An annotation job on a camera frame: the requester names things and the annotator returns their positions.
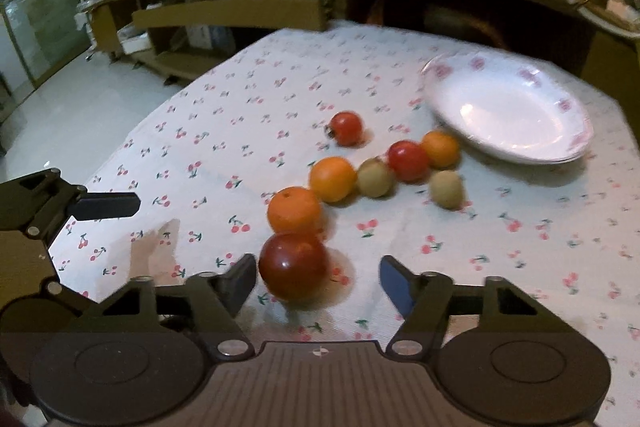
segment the tangerine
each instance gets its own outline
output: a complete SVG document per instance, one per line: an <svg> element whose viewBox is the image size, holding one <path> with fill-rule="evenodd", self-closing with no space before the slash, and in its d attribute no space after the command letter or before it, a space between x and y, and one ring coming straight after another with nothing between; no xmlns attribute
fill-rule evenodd
<svg viewBox="0 0 640 427"><path fill-rule="evenodd" d="M308 188L283 188L271 198L267 220L276 233L315 233L322 227L322 206Z"/></svg>
<svg viewBox="0 0 640 427"><path fill-rule="evenodd" d="M357 178L356 171L346 159L330 156L311 167L309 187L322 201L336 203L350 194Z"/></svg>
<svg viewBox="0 0 640 427"><path fill-rule="evenodd" d="M427 153L431 166L447 169L460 161L460 145L451 135L442 131L431 131L420 142Z"/></svg>

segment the cherry print tablecloth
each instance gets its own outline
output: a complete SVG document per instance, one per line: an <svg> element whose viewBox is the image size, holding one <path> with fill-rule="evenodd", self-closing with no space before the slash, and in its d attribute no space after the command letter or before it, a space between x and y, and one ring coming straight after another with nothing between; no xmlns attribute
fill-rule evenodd
<svg viewBox="0 0 640 427"><path fill-rule="evenodd" d="M70 220L51 248L62 282L100 300L133 276L179 284L222 272L270 236L266 204L305 185L309 166L343 155L354 165L434 127L418 71L443 52L477 49L449 39L339 23L325 33L281 30L205 74L153 111L88 181L135 190L137 215ZM585 159L553 168L510 165L466 149L469 201L430 203L426 187L328 208L332 281L315 309L287 310L258 281L239 324L264 340L379 339L400 317L378 285L391 253L414 272L457 283L510 279L588 336L613 380L598 421L640 426L640 159L616 102L549 64L586 106L596 137ZM360 149L338 148L323 127L356 110ZM455 328L466 327L463 321Z"/></svg>

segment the oval plate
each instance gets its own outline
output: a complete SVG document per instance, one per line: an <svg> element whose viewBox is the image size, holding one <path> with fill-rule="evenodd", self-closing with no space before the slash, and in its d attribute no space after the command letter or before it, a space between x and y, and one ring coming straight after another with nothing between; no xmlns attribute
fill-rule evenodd
<svg viewBox="0 0 640 427"><path fill-rule="evenodd" d="M593 137L582 104L519 57L488 50L442 55L421 73L434 113L498 158L566 163L582 156Z"/></svg>

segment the green fruit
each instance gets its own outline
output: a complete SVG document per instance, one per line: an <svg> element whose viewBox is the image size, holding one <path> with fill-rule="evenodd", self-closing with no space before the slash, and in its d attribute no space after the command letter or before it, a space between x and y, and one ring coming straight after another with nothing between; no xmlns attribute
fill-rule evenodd
<svg viewBox="0 0 640 427"><path fill-rule="evenodd" d="M358 169L358 190L367 198L380 198L396 184L393 171L378 158L369 158Z"/></svg>
<svg viewBox="0 0 640 427"><path fill-rule="evenodd" d="M462 186L462 179L454 171L434 172L429 180L429 190L431 200L449 210L458 210L465 200L465 187Z"/></svg>

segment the silver screw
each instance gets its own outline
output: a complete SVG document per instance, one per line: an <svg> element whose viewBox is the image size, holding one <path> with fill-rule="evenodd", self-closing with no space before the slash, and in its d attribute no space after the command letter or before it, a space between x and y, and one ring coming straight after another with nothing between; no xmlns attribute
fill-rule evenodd
<svg viewBox="0 0 640 427"><path fill-rule="evenodd" d="M218 344L219 352L228 357L237 357L238 355L246 353L248 349L249 344L245 341L231 340L222 341Z"/></svg>
<svg viewBox="0 0 640 427"><path fill-rule="evenodd" d="M416 341L395 341L391 350L401 357L412 357L422 351L422 344Z"/></svg>
<svg viewBox="0 0 640 427"><path fill-rule="evenodd" d="M47 284L47 291L51 295L60 295L62 293L62 284L56 281L51 281Z"/></svg>

